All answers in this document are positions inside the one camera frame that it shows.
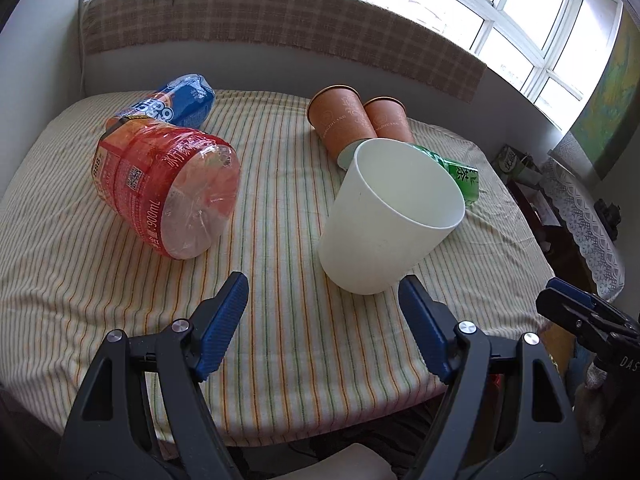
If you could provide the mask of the white plastic cup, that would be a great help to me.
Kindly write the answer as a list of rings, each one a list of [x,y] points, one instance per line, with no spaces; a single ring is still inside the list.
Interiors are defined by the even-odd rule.
[[[460,188],[415,146],[372,139],[356,148],[318,244],[326,276],[375,295],[422,262],[465,216]]]

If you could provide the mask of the orange paper cup right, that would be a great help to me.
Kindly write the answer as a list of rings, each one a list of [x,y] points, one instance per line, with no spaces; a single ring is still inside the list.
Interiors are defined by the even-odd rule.
[[[363,104],[379,138],[414,143],[404,104],[391,96],[377,96]]]

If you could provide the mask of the orange paper cup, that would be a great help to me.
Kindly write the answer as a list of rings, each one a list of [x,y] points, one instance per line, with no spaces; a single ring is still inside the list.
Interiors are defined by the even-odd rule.
[[[349,168],[362,142],[376,138],[359,93],[347,84],[320,90],[308,104],[307,119],[330,159],[343,170]]]
[[[391,96],[377,96],[363,104],[379,138],[414,143],[404,104]]]

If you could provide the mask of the orange paper cup left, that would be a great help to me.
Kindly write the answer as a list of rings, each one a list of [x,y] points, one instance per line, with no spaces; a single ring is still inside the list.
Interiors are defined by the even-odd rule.
[[[349,168],[362,142],[376,138],[359,93],[347,84],[320,90],[308,104],[307,119],[330,159],[343,170]]]

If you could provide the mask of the white lace cloth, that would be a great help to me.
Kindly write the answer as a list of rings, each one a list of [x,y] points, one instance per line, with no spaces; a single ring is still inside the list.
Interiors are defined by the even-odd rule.
[[[541,166],[541,186],[572,234],[598,295],[613,302],[625,287],[625,266],[594,200],[574,174],[552,158]]]

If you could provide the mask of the striped table cloth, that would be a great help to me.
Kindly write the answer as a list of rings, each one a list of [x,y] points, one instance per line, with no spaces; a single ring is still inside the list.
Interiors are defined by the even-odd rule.
[[[337,288],[314,253],[342,180],[306,119],[307,102],[222,90],[208,132],[238,152],[242,180],[219,243],[165,258],[99,199],[91,159],[104,122],[137,93],[79,101],[54,118],[1,201],[1,382],[62,430],[104,336],[155,333],[185,318],[233,271],[250,300],[205,400],[230,445],[311,437],[442,392],[393,289]]]

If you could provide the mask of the green paper bag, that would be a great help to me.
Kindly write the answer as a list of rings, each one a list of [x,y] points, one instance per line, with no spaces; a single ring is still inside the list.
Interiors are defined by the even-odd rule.
[[[512,148],[509,144],[503,145],[491,165],[504,184],[515,181],[534,188],[541,180],[541,172],[533,157]]]

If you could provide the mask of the green tea bottle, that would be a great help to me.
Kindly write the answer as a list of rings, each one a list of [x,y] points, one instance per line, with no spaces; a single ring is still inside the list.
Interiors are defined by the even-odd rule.
[[[478,196],[480,196],[480,176],[476,168],[442,157],[428,148],[424,148],[424,146],[414,144],[414,147],[430,156],[431,159],[448,172],[454,182],[457,183],[458,188],[460,188],[466,206],[470,206],[478,200]]]

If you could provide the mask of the world map poster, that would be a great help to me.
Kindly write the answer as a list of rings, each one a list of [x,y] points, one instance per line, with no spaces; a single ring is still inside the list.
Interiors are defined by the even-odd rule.
[[[639,127],[639,29],[628,12],[587,104],[550,156],[583,184],[608,175]]]

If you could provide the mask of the orange lemon drink bottle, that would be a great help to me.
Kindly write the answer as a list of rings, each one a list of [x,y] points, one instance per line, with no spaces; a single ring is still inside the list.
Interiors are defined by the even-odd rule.
[[[137,237],[177,260],[215,245],[238,198],[241,165],[216,136],[142,115],[112,117],[91,165],[99,196]]]

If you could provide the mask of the blue drink bottle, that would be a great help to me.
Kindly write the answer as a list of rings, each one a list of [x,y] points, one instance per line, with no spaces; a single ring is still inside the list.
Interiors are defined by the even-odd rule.
[[[105,129],[114,127],[124,117],[149,117],[178,127],[199,129],[215,99],[215,91],[202,75],[186,74],[108,118]]]

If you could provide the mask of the brown plaid cloth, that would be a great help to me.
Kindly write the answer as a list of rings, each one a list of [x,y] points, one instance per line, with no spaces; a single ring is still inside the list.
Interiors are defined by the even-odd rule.
[[[379,68],[464,102],[486,65],[416,22],[362,0],[91,0],[85,51],[168,41],[285,47]]]

